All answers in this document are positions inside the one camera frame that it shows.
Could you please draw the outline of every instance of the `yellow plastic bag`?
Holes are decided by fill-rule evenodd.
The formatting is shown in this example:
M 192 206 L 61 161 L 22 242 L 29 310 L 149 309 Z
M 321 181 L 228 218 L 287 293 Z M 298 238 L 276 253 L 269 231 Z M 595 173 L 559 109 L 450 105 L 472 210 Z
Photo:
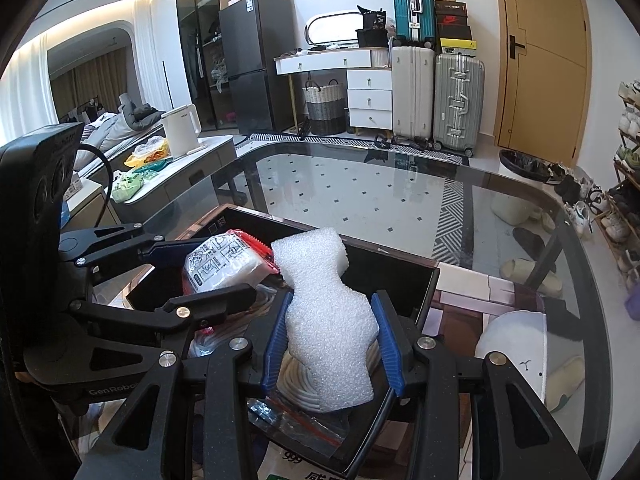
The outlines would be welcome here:
M 169 142 L 160 136 L 151 137 L 145 144 L 136 146 L 129 158 L 124 161 L 128 168 L 139 168 L 149 162 L 155 162 L 169 155 Z

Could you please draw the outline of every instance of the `curtain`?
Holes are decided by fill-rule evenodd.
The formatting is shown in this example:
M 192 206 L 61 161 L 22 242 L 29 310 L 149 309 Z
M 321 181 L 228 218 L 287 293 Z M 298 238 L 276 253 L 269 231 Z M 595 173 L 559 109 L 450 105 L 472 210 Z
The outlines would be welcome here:
M 47 34 L 14 52 L 0 78 L 0 145 L 58 124 L 47 67 Z
M 118 113 L 120 95 L 127 91 L 126 48 L 113 50 L 63 73 L 51 81 L 58 115 L 98 97 L 108 112 Z
M 171 110 L 164 69 L 156 54 L 152 6 L 154 0 L 134 0 L 133 37 L 138 67 L 140 95 L 158 110 Z

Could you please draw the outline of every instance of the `door lock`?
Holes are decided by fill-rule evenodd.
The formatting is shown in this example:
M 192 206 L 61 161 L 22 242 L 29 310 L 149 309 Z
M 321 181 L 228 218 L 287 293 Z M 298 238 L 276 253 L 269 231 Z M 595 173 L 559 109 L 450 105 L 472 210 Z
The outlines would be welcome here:
M 516 59 L 516 47 L 518 48 L 526 48 L 527 45 L 516 42 L 516 37 L 514 35 L 509 36 L 509 57 L 511 59 Z

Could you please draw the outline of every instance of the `blue gripper pad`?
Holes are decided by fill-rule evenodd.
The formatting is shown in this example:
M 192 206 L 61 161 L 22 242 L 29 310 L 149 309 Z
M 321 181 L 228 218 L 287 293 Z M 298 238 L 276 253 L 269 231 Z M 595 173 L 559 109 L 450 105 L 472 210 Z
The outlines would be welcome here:
M 276 382 L 278 382 L 278 375 L 280 374 L 282 357 L 285 350 L 287 349 L 287 345 L 289 344 L 289 339 L 287 338 L 287 326 L 284 321 L 284 316 L 287 313 L 287 309 L 289 307 L 289 304 L 291 303 L 292 298 L 293 293 L 291 292 L 288 292 L 285 295 L 284 300 L 282 301 L 282 306 L 280 307 L 280 311 L 278 313 L 278 317 L 276 318 L 276 322 L 273 325 L 273 331 L 271 332 L 271 338 L 269 339 L 267 349 L 264 352 L 264 371 L 262 374 L 260 387 L 263 394 L 265 395 L 273 390 Z
M 382 356 L 382 364 L 385 366 L 386 381 L 395 392 L 396 397 L 402 397 L 404 393 L 404 377 L 402 376 L 402 358 L 396 338 L 391 325 L 386 318 L 385 310 L 382 302 L 377 294 L 371 297 L 371 310 L 380 327 L 378 332 L 378 345 L 380 346 L 380 355 Z

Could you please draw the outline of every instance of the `electric kettle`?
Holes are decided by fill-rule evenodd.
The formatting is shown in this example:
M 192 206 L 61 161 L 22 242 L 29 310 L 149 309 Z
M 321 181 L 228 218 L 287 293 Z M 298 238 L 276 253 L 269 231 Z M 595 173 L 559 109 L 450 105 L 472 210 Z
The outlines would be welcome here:
M 198 135 L 202 131 L 198 112 L 193 104 L 174 108 L 162 114 L 164 136 L 169 142 L 173 158 L 186 155 L 200 147 Z

